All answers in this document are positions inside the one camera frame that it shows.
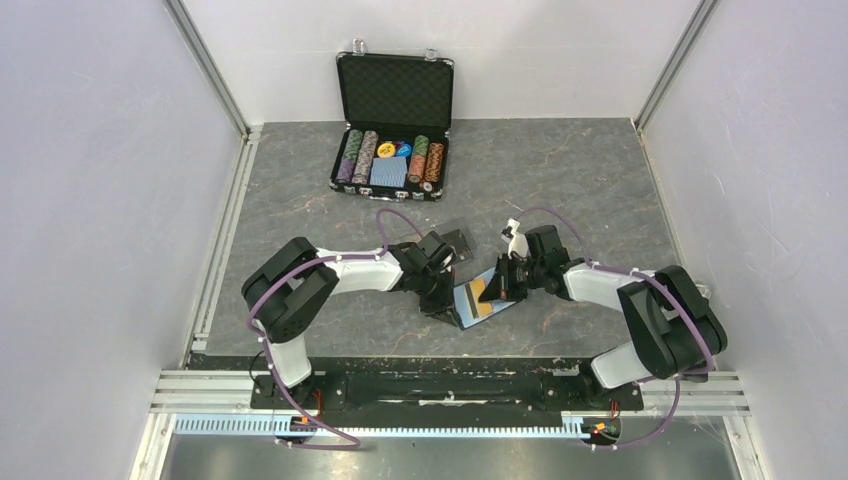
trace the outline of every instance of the silver latch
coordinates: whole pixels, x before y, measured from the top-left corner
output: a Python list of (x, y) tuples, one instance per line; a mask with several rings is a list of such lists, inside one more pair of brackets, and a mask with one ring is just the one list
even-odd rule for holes
[(361, 38), (353, 39), (353, 54), (362, 56), (368, 53), (368, 47), (365, 46), (365, 40)]

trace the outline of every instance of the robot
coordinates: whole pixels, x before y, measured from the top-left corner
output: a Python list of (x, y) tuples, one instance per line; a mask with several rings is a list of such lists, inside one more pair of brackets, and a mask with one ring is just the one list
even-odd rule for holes
[[(553, 225), (526, 233), (519, 228), (516, 220), (507, 223), (502, 237), (509, 243), (508, 251), (497, 259), (494, 275), (477, 300), (520, 302), (530, 290), (544, 289), (563, 301), (590, 302), (621, 312), (631, 341), (583, 363), (579, 376), (587, 398), (634, 381), (692, 372), (709, 366), (710, 356), (726, 349), (723, 327), (682, 267), (618, 271), (571, 258)], [(252, 328), (268, 342), (269, 363), (282, 383), (292, 388), (312, 373), (304, 332), (330, 295), (358, 290), (413, 292), (421, 313), (461, 327), (457, 302), (467, 299), (456, 296), (461, 289), (454, 289), (453, 257), (452, 247), (435, 232), (417, 243), (368, 252), (329, 251), (297, 237), (244, 283), (242, 295), (255, 311)], [(292, 272), (298, 285), (275, 285)], [(693, 327), (700, 338), (693, 335)], [(704, 347), (710, 356), (705, 356)]]

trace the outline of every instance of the black box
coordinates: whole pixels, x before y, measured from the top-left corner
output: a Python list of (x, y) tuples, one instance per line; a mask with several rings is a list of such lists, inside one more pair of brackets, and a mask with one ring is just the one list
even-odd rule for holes
[[(342, 136), (330, 174), (330, 188), (378, 200), (435, 201), (444, 194), (447, 177), (449, 134), (453, 103), (453, 61), (405, 55), (341, 52), (336, 57), (347, 130)], [(430, 143), (444, 145), (439, 179), (430, 185), (408, 180), (401, 188), (337, 179), (339, 166), (352, 130), (374, 131), (377, 145), (403, 141), (410, 146), (424, 135)], [(407, 168), (412, 156), (406, 158)]]

